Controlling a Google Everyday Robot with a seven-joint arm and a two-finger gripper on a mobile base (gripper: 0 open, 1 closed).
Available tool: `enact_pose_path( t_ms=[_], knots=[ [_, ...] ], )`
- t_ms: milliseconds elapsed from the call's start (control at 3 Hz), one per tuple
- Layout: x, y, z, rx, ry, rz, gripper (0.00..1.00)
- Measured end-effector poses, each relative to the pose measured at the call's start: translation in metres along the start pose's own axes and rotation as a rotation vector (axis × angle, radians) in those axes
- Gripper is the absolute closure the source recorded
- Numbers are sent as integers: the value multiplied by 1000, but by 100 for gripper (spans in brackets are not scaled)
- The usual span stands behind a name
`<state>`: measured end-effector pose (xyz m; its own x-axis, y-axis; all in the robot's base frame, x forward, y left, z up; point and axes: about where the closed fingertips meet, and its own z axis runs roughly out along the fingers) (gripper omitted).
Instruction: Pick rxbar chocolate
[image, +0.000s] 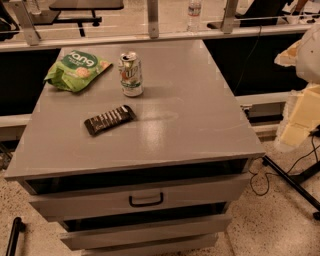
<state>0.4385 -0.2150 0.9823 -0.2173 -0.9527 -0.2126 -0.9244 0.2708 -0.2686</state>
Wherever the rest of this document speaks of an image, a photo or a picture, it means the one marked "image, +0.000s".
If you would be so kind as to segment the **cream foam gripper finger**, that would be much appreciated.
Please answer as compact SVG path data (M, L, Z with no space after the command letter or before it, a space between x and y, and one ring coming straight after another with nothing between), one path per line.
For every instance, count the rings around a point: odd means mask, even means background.
M275 148L289 152L298 148L320 125L320 85L309 83L301 91L292 90L276 132Z
M274 63L283 67L290 67L296 65L297 50L300 45L300 40L293 43L286 50L278 54Z

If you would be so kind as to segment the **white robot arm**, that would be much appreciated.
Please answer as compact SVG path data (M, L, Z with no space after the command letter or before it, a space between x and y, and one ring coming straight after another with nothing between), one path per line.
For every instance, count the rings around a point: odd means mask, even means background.
M275 147L288 152L299 147L320 125L320 25L314 24L274 62L294 66L296 75L307 82L304 89L289 93L276 132Z

